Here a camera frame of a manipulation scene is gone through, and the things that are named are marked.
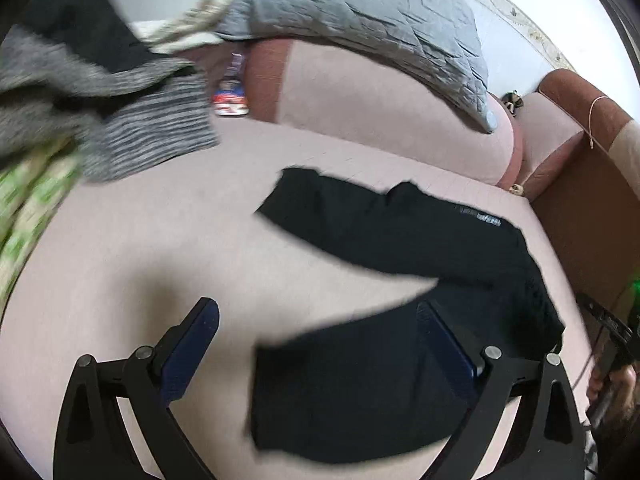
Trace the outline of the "person's right hand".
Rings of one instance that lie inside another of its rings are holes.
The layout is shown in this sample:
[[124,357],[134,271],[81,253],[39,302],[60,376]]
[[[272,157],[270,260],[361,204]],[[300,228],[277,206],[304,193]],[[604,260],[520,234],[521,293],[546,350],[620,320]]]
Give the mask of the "person's right hand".
[[637,373],[633,365],[612,370],[606,376],[595,367],[587,388],[590,425],[598,428],[628,422],[636,409],[636,382]]

